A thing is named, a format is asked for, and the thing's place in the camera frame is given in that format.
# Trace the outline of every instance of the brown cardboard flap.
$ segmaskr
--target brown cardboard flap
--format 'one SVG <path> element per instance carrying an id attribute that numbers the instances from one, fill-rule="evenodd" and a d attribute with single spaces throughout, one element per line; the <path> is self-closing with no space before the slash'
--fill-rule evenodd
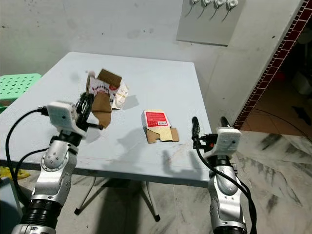
<path id="1" fill-rule="evenodd" d="M 96 118 L 98 118 L 98 123 L 103 125 L 104 128 L 111 123 L 111 113 L 108 112 L 92 112 Z"/>
<path id="2" fill-rule="evenodd" d="M 170 130 L 171 130 L 171 135 L 172 135 L 172 141 L 178 142 L 179 141 L 179 135 L 177 133 L 177 129 L 176 128 L 170 128 Z M 156 140 L 160 139 L 160 135 L 158 133 L 155 133 L 149 129 L 146 129 L 146 135 L 147 135 L 147 142 L 149 144 L 156 143 Z"/>
<path id="3" fill-rule="evenodd" d="M 109 94 L 98 93 L 94 98 L 94 102 L 92 105 L 92 113 L 96 111 L 111 113 L 112 108 L 109 99 L 110 99 Z"/>
<path id="4" fill-rule="evenodd" d="M 116 88 L 120 87 L 121 77 L 104 69 L 102 69 L 97 78 L 115 86 Z"/>

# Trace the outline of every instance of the marble floor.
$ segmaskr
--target marble floor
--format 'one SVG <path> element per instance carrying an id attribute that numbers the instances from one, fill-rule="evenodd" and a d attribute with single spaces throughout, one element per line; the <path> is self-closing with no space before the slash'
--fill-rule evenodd
<path id="1" fill-rule="evenodd" d="M 259 234 L 312 233 L 312 144 L 301 136 L 243 131 L 232 162 L 251 189 Z M 32 189 L 38 172 L 20 184 Z M 77 234 L 212 234 L 207 189 L 151 183 L 161 220 L 150 212 L 140 182 L 96 180 L 88 205 L 74 210 L 90 177 L 74 175 L 72 188 L 58 219 L 57 233 Z M 247 200 L 242 207 L 250 230 Z"/>

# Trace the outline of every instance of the crumpled paper packaging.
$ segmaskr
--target crumpled paper packaging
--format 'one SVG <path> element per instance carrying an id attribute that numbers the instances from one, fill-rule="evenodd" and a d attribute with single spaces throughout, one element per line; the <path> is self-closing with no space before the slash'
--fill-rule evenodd
<path id="1" fill-rule="evenodd" d="M 111 122 L 112 108 L 121 109 L 128 95 L 128 87 L 121 82 L 121 77 L 102 69 L 97 78 L 89 72 L 86 93 L 95 95 L 92 113 L 99 124 L 106 128 Z"/>

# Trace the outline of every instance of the green plastic stool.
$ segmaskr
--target green plastic stool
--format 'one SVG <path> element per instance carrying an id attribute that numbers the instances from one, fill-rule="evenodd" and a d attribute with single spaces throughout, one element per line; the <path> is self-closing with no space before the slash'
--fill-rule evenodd
<path id="1" fill-rule="evenodd" d="M 0 113 L 41 78 L 40 74 L 5 75 L 0 77 Z"/>

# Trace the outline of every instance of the white wall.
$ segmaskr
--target white wall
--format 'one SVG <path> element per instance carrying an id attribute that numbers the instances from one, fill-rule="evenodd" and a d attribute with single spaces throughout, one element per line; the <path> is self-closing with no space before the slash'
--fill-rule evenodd
<path id="1" fill-rule="evenodd" d="M 228 47 L 176 41 L 182 2 L 1 0 L 0 74 L 44 74 L 69 51 L 193 61 L 212 127 L 234 121 L 302 0 L 247 0 Z"/>

